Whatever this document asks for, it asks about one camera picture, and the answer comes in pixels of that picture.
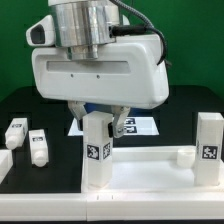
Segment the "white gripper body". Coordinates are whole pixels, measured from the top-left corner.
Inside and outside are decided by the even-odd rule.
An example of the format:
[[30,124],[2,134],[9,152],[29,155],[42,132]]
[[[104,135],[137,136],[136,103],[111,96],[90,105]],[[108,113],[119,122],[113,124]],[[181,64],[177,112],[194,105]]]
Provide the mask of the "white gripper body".
[[74,61],[54,45],[48,15],[26,31],[34,48],[36,87],[48,99],[152,109],[169,95],[166,67],[156,35],[121,36],[98,48],[95,60]]

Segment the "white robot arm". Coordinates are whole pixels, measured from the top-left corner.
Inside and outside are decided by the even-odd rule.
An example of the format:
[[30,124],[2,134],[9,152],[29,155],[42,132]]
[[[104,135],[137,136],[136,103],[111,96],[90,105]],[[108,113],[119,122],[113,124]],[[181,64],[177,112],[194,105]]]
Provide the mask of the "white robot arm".
[[112,107],[119,138],[132,108],[153,109],[167,99],[167,46],[147,17],[120,0],[48,6],[50,14],[26,31],[36,87],[44,98],[67,101],[80,128],[86,103]]

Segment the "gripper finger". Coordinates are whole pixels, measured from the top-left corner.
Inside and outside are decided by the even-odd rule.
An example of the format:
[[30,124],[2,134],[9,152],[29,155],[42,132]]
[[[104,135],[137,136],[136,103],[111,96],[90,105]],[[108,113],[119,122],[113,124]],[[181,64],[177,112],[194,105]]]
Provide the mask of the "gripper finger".
[[112,106],[113,121],[108,124],[109,136],[120,138],[125,133],[124,123],[130,112],[129,107],[125,106]]
[[84,102],[69,101],[68,108],[77,121],[79,130],[83,129],[83,117],[87,114]]

